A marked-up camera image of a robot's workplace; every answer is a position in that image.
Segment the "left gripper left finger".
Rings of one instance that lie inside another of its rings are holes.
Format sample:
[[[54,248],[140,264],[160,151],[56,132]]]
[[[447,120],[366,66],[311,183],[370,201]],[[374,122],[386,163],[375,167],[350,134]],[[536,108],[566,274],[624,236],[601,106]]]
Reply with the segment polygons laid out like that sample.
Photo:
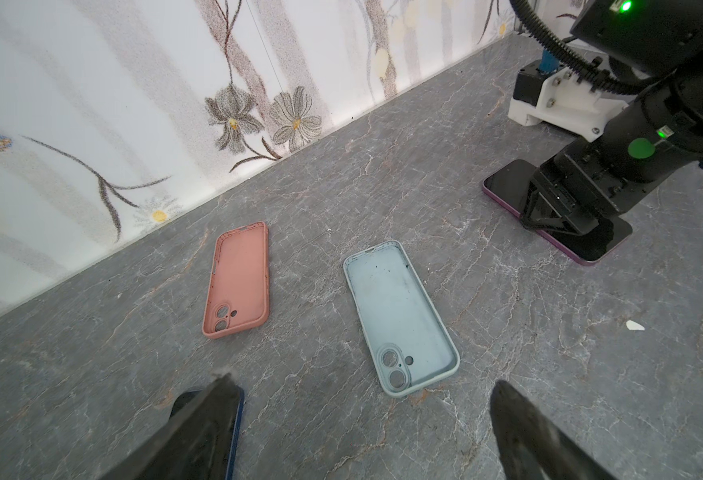
[[[235,472],[243,388],[232,374],[182,393],[168,422],[106,479],[231,479]]]

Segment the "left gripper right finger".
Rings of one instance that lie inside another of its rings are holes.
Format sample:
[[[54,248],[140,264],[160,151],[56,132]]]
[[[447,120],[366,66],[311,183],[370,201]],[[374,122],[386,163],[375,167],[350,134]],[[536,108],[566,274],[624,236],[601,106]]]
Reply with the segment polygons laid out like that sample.
[[[495,384],[489,413],[507,479],[615,479],[511,383]]]

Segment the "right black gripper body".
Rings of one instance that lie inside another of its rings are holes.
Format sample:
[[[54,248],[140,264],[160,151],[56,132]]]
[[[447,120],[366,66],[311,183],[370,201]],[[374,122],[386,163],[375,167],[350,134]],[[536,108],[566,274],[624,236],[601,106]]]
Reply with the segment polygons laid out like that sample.
[[[643,162],[627,152],[577,140],[539,168],[575,200],[579,208],[615,218],[634,208],[657,188],[657,180],[641,171]]]

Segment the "blue-edged black phone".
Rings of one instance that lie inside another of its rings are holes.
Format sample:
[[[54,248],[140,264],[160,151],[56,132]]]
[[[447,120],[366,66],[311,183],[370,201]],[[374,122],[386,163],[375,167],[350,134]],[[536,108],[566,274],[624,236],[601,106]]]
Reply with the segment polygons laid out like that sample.
[[[225,419],[192,421],[174,442],[176,464],[171,479],[233,479],[245,407],[245,390],[235,388],[235,399],[223,408]]]

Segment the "purple-edged black phone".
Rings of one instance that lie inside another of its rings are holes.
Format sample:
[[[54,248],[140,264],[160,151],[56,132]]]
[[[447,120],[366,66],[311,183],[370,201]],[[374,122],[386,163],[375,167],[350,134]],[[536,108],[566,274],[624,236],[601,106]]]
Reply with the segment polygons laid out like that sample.
[[[597,264],[633,234],[621,218],[579,208],[545,170],[525,160],[513,160],[483,180],[483,192],[581,265]]]

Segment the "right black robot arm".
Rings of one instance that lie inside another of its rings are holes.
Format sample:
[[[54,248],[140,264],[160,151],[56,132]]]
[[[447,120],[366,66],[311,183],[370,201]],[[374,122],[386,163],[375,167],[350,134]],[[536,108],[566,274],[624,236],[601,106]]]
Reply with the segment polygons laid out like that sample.
[[[607,54],[607,69],[557,38],[529,3],[513,2],[513,11],[579,78],[631,98],[599,138],[571,142],[533,172],[525,228],[587,235],[673,172],[703,168],[703,1],[589,2],[571,32]]]

